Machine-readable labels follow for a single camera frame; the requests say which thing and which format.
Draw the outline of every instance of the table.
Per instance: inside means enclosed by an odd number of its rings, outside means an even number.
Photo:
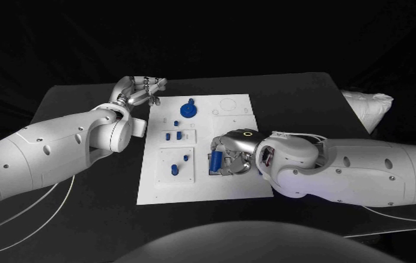
[[[105,103],[113,84],[53,86],[33,121],[90,110]],[[249,94],[258,131],[319,134],[327,138],[368,139],[365,128],[326,73],[223,77],[167,81],[158,96]],[[131,115],[148,119],[148,106]],[[144,139],[131,138],[74,176],[66,203],[43,229],[0,253],[1,262],[103,262],[137,246],[190,227],[233,220],[295,223],[342,236],[416,229],[416,222],[388,219],[362,207],[314,196],[135,205]],[[70,179],[15,220],[0,227],[0,248],[27,236],[47,220],[64,197]],[[46,193],[48,187],[0,202],[0,221]]]

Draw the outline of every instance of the black curtain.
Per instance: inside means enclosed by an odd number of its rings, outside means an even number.
[[[414,0],[1,2],[1,137],[53,85],[324,71],[342,88],[416,22]]]

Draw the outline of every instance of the robotic hand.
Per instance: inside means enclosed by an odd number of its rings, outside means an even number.
[[[0,200],[63,181],[112,152],[121,152],[131,135],[142,137],[145,121],[131,118],[134,106],[164,90],[165,79],[125,76],[109,102],[89,112],[34,123],[0,141]]]
[[[274,190],[290,198],[306,194],[368,207],[416,204],[416,146],[366,139],[326,139],[311,144],[272,131],[238,129],[213,138],[209,171],[243,174],[251,165]],[[216,160],[220,148],[233,158]]]

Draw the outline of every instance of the blue object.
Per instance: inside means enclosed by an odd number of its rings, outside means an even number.
[[[180,115],[184,118],[191,118],[196,114],[196,107],[193,105],[193,99],[190,98],[187,103],[180,107]]]
[[[177,166],[171,165],[171,175],[176,176],[178,174]]]
[[[216,172],[220,168],[222,163],[222,152],[212,151],[210,153],[210,162],[209,162],[209,171]]]

